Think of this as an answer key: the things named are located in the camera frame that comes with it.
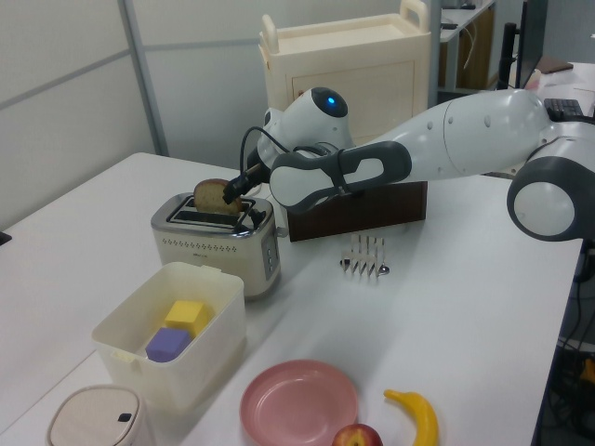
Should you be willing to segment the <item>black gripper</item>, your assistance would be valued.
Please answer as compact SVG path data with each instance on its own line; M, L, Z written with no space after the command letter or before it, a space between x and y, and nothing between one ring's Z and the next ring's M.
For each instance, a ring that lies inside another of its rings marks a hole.
M267 182L267 166L259 163L248 167L240 176L230 180L223 190L225 203L232 203L257 186Z

